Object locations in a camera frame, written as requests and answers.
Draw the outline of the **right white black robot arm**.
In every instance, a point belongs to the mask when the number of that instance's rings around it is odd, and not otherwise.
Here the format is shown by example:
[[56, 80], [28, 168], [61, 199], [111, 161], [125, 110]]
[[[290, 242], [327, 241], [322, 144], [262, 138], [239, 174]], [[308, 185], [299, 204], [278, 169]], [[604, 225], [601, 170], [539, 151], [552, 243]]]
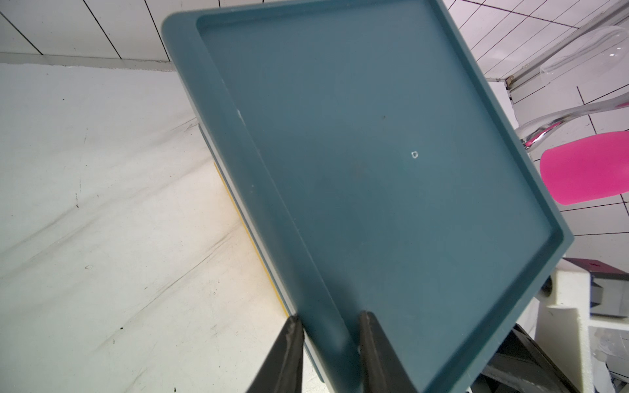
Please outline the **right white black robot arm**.
[[470, 392], [626, 392], [628, 274], [565, 258]]

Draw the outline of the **teal drawer cabinet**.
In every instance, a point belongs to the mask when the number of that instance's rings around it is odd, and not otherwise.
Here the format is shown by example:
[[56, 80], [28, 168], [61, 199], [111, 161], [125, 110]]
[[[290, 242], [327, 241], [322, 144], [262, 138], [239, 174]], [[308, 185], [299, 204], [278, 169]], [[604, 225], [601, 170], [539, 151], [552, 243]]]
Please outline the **teal drawer cabinet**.
[[182, 11], [162, 39], [324, 381], [375, 314], [420, 392], [463, 392], [573, 234], [439, 1]]

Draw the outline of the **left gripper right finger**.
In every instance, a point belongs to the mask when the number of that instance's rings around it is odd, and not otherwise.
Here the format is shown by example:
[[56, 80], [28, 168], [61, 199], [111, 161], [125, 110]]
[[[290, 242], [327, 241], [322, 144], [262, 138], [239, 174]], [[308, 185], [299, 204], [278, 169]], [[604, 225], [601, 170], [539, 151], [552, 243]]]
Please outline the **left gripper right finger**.
[[375, 314], [362, 311], [359, 326], [364, 392], [417, 393]]

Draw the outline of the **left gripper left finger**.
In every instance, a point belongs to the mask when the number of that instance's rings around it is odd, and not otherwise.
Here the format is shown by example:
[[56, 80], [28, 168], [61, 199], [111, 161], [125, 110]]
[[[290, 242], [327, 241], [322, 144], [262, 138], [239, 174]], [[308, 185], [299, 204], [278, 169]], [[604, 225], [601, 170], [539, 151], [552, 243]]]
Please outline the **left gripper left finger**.
[[289, 316], [247, 392], [302, 392], [304, 340], [301, 319]]

